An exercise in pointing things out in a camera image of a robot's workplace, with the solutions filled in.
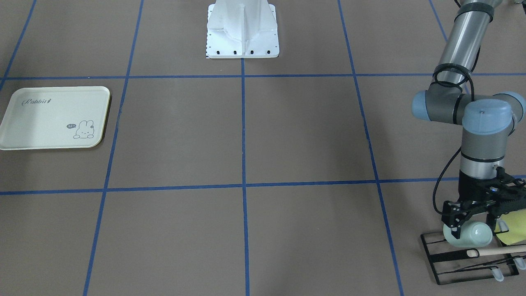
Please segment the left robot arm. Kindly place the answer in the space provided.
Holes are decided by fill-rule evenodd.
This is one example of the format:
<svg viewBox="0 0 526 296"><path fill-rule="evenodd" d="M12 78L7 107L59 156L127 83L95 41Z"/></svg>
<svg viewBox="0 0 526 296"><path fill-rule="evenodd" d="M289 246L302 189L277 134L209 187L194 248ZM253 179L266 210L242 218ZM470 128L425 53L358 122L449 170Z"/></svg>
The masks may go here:
<svg viewBox="0 0 526 296"><path fill-rule="evenodd" d="M499 0L461 0L453 27L427 90L413 98L415 118L462 126L458 199L439 210L446 234L468 239L468 221L485 213L490 236L498 219L525 209L525 181L505 171L508 137L525 120L516 92L477 95L472 72Z"/></svg>

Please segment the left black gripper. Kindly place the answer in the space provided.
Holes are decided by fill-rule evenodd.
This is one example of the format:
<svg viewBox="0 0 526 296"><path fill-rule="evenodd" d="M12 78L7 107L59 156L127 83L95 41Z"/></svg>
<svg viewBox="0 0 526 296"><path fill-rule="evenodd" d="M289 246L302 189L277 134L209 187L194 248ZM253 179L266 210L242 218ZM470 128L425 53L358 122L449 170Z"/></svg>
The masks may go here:
<svg viewBox="0 0 526 296"><path fill-rule="evenodd" d="M442 204L442 222L456 239L461 238L464 224L476 214L487 212L485 223L495 233L497 219L526 208L522 179L509 175L503 167L498 167L496 177L491 179L474 178L460 172L458 193L458 201Z"/></svg>

